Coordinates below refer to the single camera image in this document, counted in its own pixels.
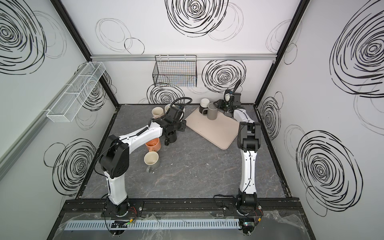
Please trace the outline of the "white mug with handle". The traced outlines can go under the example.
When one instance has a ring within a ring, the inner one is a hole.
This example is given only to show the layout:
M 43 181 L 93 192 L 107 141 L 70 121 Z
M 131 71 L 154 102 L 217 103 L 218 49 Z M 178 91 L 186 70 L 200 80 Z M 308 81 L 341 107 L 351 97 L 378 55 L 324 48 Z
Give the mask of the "white mug with handle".
M 174 105 L 168 104 L 165 106 L 165 114 L 170 110 L 171 107 L 174 107 Z

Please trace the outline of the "pink mug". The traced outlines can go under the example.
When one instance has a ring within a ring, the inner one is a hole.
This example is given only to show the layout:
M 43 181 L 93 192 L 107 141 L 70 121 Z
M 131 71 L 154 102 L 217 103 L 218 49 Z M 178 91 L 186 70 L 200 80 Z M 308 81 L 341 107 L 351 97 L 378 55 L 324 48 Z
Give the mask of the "pink mug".
M 152 109 L 152 115 L 154 119 L 160 118 L 164 115 L 164 109 L 162 107 L 155 107 Z

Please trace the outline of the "orange and cream mug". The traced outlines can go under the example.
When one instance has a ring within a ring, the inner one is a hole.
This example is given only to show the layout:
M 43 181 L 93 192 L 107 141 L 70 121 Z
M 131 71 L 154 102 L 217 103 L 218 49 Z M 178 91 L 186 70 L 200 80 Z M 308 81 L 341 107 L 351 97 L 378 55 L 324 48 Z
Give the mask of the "orange and cream mug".
M 147 149 L 149 152 L 158 152 L 162 145 L 161 145 L 161 141 L 159 138 L 155 138 L 147 143 L 145 143 Z

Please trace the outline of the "tall grey mug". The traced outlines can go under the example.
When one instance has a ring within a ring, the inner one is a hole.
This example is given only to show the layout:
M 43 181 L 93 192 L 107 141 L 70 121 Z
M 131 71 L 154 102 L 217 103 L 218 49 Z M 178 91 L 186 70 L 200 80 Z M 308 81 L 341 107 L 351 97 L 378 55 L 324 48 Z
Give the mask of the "tall grey mug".
M 147 173 L 156 170 L 160 166 L 159 154 L 155 151 L 146 153 L 146 155 L 144 156 L 144 162 L 147 165 Z

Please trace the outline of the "black mug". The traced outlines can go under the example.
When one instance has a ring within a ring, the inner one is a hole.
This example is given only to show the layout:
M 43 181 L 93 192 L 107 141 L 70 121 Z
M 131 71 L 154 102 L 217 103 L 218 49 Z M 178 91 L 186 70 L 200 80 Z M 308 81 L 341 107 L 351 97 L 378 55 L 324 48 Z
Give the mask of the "black mug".
M 165 136 L 165 145 L 169 146 L 170 144 L 177 141 L 177 133 L 176 132 L 170 132 L 167 133 Z

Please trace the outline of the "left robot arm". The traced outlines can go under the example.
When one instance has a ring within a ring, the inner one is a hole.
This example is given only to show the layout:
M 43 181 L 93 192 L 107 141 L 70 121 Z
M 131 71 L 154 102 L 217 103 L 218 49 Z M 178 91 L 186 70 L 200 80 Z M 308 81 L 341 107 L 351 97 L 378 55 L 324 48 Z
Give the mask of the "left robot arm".
M 106 202 L 112 214 L 123 217 L 129 212 L 130 204 L 125 187 L 125 173 L 130 165 L 130 154 L 145 143 L 164 137 L 168 146 L 177 140 L 177 131 L 184 132 L 184 108 L 192 103 L 192 98 L 181 97 L 170 104 L 165 115 L 150 119 L 149 123 L 126 135 L 108 136 L 100 154 L 100 165 L 108 185 Z

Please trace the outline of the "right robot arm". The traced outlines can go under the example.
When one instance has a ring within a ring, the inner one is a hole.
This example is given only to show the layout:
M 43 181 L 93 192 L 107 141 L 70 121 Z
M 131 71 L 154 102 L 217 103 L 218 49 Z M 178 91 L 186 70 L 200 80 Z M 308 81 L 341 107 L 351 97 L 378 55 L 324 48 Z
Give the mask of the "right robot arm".
M 237 146 L 242 157 L 242 179 L 237 195 L 236 208 L 239 214 L 247 216 L 255 213 L 259 206 L 256 189 L 256 158 L 261 146 L 261 125 L 248 115 L 241 106 L 241 94 L 237 92 L 241 80 L 235 83 L 233 89 L 226 89 L 224 98 L 217 101 L 219 111 L 239 123 Z

